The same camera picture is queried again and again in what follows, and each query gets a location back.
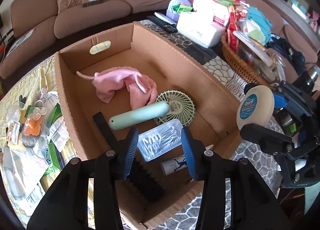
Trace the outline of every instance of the barcode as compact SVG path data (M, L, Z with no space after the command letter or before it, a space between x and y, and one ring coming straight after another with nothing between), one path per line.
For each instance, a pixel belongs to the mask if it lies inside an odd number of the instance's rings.
M58 131L56 131L56 132L52 135L51 140L52 140L53 142L56 142L59 138L60 138L60 134L58 133Z

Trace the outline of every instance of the teal cloth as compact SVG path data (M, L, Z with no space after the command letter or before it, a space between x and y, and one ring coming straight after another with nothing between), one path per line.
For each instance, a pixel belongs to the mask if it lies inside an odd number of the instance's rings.
M254 20L259 25L262 33L266 37L264 44L268 43L271 38L271 22L263 15L262 12L260 12L257 8L252 6L248 9L247 19Z

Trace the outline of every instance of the remote control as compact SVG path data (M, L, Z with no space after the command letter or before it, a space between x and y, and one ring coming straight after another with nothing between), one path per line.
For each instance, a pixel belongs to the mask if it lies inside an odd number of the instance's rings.
M160 28L164 29L164 31L166 31L167 33L174 33L178 31L175 27L159 19L156 16L147 16L147 18L154 24L158 25Z
M155 12L155 16L158 17L159 19L163 20L166 23L169 23L171 25L177 25L173 20L169 19L167 16L163 15L162 13L157 13Z

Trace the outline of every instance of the pink cloth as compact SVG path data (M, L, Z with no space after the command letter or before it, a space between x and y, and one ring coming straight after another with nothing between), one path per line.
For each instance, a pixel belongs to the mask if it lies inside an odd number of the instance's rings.
M153 104L158 95L156 83L132 67L110 68L101 73L95 73L94 77L83 75L79 71L77 74L83 79L91 80L97 96L107 104L113 98L115 90L120 90L124 86L130 92L132 110L146 104Z

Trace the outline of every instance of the clear plastic container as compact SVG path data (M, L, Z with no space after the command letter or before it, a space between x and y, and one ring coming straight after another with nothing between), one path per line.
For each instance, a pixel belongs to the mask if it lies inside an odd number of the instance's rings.
M181 145L183 126L178 119L172 119L139 135L138 148L145 161L151 161Z

